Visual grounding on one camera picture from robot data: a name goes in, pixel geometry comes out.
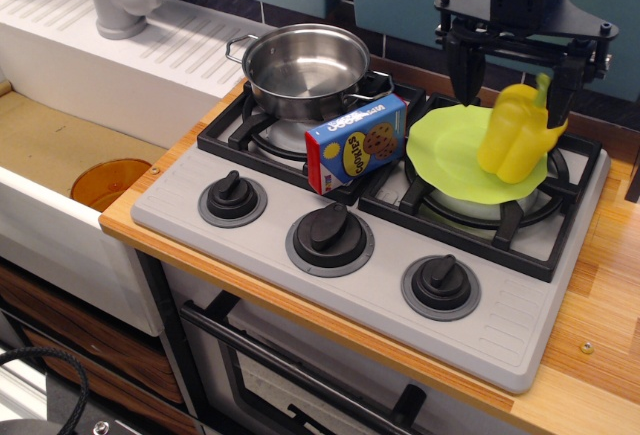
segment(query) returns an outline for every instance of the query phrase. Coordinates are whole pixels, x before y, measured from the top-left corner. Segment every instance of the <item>green plate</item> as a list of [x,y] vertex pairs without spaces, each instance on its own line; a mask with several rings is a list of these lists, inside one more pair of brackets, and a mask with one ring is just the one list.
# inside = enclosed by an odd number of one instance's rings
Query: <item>green plate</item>
[[418,175],[438,190],[459,200],[497,204],[530,195],[547,177],[547,157],[520,183],[505,183],[485,172],[477,152],[489,126],[491,108],[438,108],[418,120],[409,131],[407,155]]

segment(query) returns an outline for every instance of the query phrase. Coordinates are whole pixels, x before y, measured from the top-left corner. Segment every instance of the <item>wooden countertop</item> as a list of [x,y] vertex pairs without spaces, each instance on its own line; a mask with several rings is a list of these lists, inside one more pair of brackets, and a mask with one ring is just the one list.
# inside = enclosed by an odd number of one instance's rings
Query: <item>wooden countertop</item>
[[[394,72],[399,80],[408,76]],[[441,76],[411,77],[429,93],[450,90]],[[639,133],[571,117],[569,130],[601,140],[612,167],[534,384],[512,395],[132,221],[140,194],[240,91],[238,85],[102,214],[106,233],[533,433],[640,433],[640,205],[624,198]],[[482,96],[491,101],[495,93]],[[581,350],[587,342],[591,354]]]

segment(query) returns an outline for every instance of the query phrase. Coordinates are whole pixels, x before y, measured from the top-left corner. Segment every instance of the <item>toy bell pepper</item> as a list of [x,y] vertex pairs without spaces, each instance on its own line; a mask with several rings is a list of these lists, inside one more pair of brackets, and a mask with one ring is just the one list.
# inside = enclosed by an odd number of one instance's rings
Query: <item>toy bell pepper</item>
[[536,82],[537,90],[516,84],[498,95],[478,149],[480,167],[505,183],[526,179],[567,128],[568,122],[547,128],[547,90],[551,79],[541,73]]

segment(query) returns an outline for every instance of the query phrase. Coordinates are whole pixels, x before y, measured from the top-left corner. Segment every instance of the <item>black cable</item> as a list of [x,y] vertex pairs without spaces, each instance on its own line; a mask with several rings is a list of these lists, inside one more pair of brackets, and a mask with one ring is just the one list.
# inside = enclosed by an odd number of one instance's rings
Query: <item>black cable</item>
[[71,412],[71,416],[67,422],[62,426],[60,432],[58,432],[58,435],[73,435],[73,430],[78,424],[80,416],[82,415],[89,398],[89,380],[87,379],[87,374],[80,362],[72,355],[63,352],[62,350],[45,347],[24,347],[4,352],[0,355],[0,366],[13,360],[36,357],[59,358],[60,360],[72,365],[80,376],[80,397],[78,398],[78,403],[76,403],[76,406],[73,409],[73,412]]

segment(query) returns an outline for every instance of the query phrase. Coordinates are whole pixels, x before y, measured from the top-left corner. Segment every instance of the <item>cookie box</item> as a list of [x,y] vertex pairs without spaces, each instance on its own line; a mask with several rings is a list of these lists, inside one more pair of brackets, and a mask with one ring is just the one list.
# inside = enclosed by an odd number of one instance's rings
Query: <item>cookie box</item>
[[401,157],[406,117],[391,94],[307,131],[309,184],[324,195]]

